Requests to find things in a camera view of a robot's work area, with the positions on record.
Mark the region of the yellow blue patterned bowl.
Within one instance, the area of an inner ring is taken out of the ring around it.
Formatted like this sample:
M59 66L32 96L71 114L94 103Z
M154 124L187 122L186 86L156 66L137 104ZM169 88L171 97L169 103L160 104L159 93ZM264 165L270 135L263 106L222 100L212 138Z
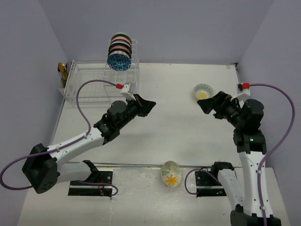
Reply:
M197 84L193 89L193 94L197 100L203 100L212 98L214 96L214 90L208 84Z

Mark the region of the white bowl orange flower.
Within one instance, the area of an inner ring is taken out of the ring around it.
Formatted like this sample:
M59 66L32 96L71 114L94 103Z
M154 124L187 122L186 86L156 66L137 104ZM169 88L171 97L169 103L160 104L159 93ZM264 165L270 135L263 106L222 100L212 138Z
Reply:
M160 170L163 183L170 188L178 187L182 180L180 166L174 161L166 161Z

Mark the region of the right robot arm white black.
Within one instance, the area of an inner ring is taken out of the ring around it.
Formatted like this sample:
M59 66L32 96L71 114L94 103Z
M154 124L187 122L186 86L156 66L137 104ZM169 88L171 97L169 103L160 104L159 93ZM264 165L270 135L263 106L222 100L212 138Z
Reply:
M230 223L233 226L280 226L275 217L267 190L265 166L267 156L265 136L259 129L264 106L255 99L243 105L237 98L222 91L212 98L198 100L205 114L214 111L216 119L226 119L235 129L233 141L243 168L244 187L238 184L235 171L228 162L215 162L210 180L222 185L232 207Z

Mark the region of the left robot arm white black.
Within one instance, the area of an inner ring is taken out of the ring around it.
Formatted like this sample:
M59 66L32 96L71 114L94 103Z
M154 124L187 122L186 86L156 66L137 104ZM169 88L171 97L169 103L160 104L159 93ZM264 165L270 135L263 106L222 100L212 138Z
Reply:
M126 102L113 102L100 121L81 135L48 147L35 145L22 167L35 192L45 193L64 181L81 181L93 185L98 179L94 164L91 161L73 164L69 160L109 143L131 120L136 116L147 116L156 105L156 102L144 100L138 94L133 97Z

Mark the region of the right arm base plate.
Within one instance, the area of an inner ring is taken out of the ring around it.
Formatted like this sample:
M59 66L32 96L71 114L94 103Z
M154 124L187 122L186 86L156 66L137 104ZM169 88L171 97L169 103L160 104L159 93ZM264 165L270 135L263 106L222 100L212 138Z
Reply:
M226 196L223 187L210 175L203 171L195 172L197 197L222 197Z

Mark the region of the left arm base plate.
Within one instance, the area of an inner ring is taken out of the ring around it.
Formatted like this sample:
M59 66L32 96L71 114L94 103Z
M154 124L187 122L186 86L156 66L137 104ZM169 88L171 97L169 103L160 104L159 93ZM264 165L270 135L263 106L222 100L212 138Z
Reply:
M113 171L105 170L98 172L92 183L112 184ZM70 182L68 196L91 196L91 197L112 197L116 189L112 186L85 185L76 181Z

